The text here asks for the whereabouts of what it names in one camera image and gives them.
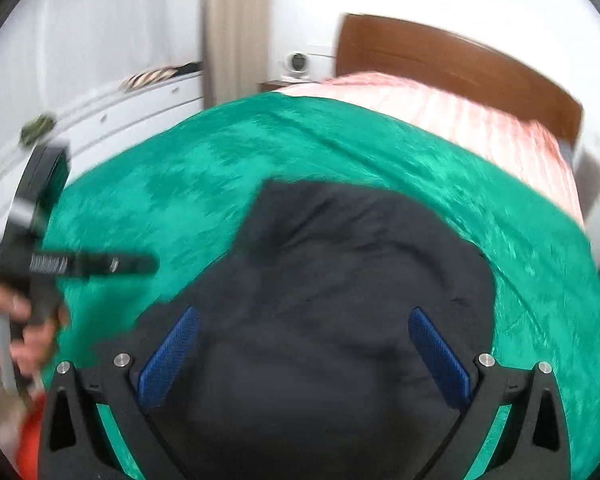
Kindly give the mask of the beige knit sleeve forearm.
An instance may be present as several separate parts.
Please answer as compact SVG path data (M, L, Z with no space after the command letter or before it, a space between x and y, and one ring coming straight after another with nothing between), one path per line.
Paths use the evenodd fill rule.
M23 396L6 391L0 382L0 449L17 472L17 452L21 444L22 428L33 412L34 401L43 392L40 372L33 373L32 385Z

